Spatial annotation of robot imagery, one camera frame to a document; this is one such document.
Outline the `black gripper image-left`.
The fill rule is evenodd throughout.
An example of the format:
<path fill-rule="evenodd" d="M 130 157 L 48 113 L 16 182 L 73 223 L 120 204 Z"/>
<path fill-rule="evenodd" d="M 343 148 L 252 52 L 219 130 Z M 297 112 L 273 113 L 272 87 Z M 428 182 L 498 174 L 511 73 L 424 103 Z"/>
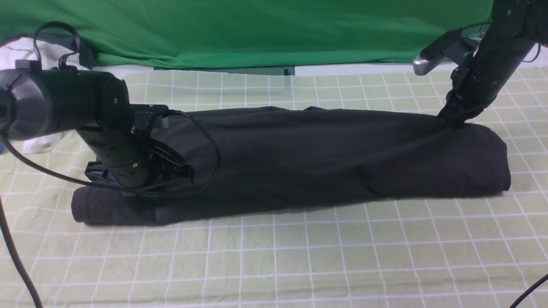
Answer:
<path fill-rule="evenodd" d="M 156 196 L 170 184 L 194 183 L 194 168 L 180 153 L 135 125 L 122 130 L 88 125 L 77 133 L 96 156 L 84 174 L 101 188 Z"/>

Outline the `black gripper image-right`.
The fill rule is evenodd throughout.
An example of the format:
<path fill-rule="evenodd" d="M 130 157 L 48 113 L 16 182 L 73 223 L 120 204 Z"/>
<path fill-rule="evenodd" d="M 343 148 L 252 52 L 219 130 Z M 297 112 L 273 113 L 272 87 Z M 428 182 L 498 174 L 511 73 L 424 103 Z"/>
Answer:
<path fill-rule="evenodd" d="M 485 36 L 477 53 L 453 72 L 453 88 L 437 118 L 458 128 L 477 117 L 495 101 L 535 44 L 523 37 Z"/>

